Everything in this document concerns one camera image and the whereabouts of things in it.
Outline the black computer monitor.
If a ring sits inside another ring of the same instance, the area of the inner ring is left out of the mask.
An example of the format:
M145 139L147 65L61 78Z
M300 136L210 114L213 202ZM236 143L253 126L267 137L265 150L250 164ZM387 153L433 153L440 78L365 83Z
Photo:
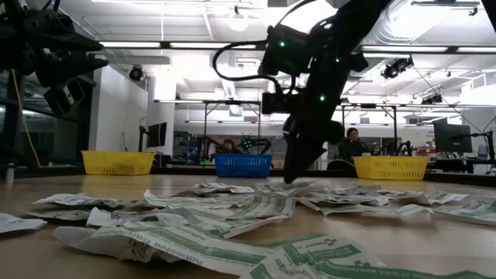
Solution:
M438 153L472 153L469 126L434 122L435 144Z
M143 141L146 137L146 148L164 146L166 143L167 124L165 122L151 125L148 128L139 126L138 151L143 151Z

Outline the person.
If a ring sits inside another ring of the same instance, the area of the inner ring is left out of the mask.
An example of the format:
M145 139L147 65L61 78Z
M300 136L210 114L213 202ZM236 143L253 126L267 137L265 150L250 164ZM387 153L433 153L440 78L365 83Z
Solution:
M360 141L359 132L356 128L348 128L346 136L338 146L339 159L353 162L354 157L361 157L364 153L370 153L370 148Z
M217 153L242 153L231 139L224 139L222 145L218 146Z

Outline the black office chair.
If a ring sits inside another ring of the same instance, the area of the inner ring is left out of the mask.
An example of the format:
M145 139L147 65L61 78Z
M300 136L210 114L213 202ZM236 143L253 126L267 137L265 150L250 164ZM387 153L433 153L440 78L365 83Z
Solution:
M356 167L353 163L348 160L332 160L328 163L326 170L328 171L355 171Z

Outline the black background rig frame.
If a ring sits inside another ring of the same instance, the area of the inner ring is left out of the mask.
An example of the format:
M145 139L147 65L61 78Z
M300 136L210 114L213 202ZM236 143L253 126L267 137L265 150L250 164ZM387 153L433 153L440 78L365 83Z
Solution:
M277 136L282 134L282 127L288 114L263 115L259 112L258 104L246 104L246 115L230 117L227 111L220 111L219 103L211 102L204 105L204 112L199 120L188 119L188 124L199 124L204 134L219 135L255 135ZM339 106L332 119L341 122L346 128L352 126L368 129L366 136L378 136L383 129L384 136L399 138L401 123L399 113L392 107L361 104L346 104Z

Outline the yellow plastic basket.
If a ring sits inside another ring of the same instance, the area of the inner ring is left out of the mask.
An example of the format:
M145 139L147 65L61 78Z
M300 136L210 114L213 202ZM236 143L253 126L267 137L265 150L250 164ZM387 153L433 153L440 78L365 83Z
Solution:
M427 157L368 156L354 157L359 178L371 180L420 181L424 178Z
M151 170L155 154L126 151L82 151L86 174L144 175Z

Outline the black background desk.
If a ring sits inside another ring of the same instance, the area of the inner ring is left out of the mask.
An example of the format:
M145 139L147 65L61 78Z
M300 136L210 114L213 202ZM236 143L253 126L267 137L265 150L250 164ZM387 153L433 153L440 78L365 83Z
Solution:
M465 159L438 159L434 162L427 163L427 170L442 170L444 172L464 172L474 174L475 165L486 165L496 167L496 160L483 160L476 158Z

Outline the white wipe packet dark print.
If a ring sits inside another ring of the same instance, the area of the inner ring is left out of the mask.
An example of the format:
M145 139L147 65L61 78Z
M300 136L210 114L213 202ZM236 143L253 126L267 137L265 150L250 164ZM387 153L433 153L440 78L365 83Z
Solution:
M148 212L108 212L93 208L86 226L118 226L126 222L160 222L168 226L188 225L187 219L174 213L152 210Z
M14 215L0 213L0 234L22 230L38 230L46 225L42 219L21 219Z
M174 197L202 197L206 194L210 193L208 189L192 189L186 191L180 191L177 194L174 194Z
M358 187L339 188L331 185L316 186L311 190L314 195L360 195Z
M55 194L41 198L34 204L57 204L67 206L93 206L103 208L134 207L143 205L142 200L120 200L114 198L95 198L83 194Z
M333 195L332 200L338 204L362 204L372 206L388 205L388 198L377 192L369 192L365 195Z
M59 219L64 221L82 221L87 220L90 211L88 210L56 210L56 211L38 211L24 212L26 215L38 217L41 219Z

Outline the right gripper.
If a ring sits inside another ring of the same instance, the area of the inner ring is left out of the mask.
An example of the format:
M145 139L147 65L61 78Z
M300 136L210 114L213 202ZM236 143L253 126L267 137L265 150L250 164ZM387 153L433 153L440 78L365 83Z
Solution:
M341 102L346 75L310 74L304 88L297 94L284 95L290 115L284 124L287 150L284 160L284 182L292 183L327 149L324 142L340 143L344 128L332 119Z

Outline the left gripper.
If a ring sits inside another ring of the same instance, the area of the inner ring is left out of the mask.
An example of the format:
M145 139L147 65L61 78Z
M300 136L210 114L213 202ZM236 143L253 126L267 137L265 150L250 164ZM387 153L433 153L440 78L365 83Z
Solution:
M35 48L97 51L103 46L74 30L72 19L55 11L32 11L20 0L0 0L0 69L12 68L23 75L36 69ZM36 70L45 88L66 84L109 62L93 54L71 55L43 62Z

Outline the silver ceiling duct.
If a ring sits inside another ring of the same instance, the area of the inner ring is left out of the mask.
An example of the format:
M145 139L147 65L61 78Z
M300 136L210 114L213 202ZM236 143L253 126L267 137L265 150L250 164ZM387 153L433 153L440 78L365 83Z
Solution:
M419 0L393 0L362 44L412 44L439 23L443 9L412 5Z

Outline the blue plastic basket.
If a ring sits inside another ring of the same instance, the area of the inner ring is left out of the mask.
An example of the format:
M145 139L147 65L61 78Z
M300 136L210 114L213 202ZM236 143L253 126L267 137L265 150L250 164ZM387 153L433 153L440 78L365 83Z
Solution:
M269 175L271 155L220 153L214 156L219 177L265 178Z

